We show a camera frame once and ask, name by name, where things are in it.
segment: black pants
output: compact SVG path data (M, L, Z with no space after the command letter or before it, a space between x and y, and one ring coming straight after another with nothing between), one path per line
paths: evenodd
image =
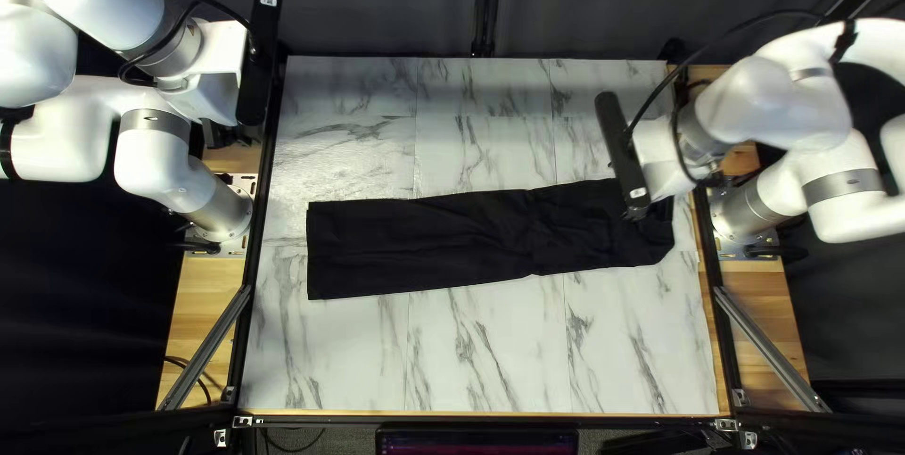
M672 199L622 218L616 180L425 199L311 202L308 297L351 298L656 264Z

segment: folded black pants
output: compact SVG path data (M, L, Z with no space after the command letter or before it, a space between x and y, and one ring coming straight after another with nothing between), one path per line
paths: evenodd
M673 203L623 219L617 180L425 199L311 202L308 297L351 298L656 264Z

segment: white marble surface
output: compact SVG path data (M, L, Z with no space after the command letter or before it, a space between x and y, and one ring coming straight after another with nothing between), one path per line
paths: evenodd
M686 200L658 265L306 298L309 201L612 177L594 96L616 91L628 113L663 73L655 62L291 58L243 407L716 414Z

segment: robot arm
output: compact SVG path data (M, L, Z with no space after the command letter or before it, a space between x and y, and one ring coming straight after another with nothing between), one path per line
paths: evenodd
M246 32L235 22L189 19L164 46L177 11L165 0L0 0L0 107L34 105L0 121L0 179L87 182L104 170L120 120L114 175L124 190L194 221L212 241L240 237L251 202L188 155L191 122L236 125ZM156 88L74 76L76 32L138 67Z
M810 213L821 240L848 242L905 232L905 196L883 190L880 173L851 115L829 58L843 24L791 33L742 59L680 115L683 159L718 160L754 140L788 149L782 160L734 191L714 211L714 227L741 243L777 223ZM842 58L905 83L905 22L856 22ZM881 144L895 181L905 185L905 115L889 121Z

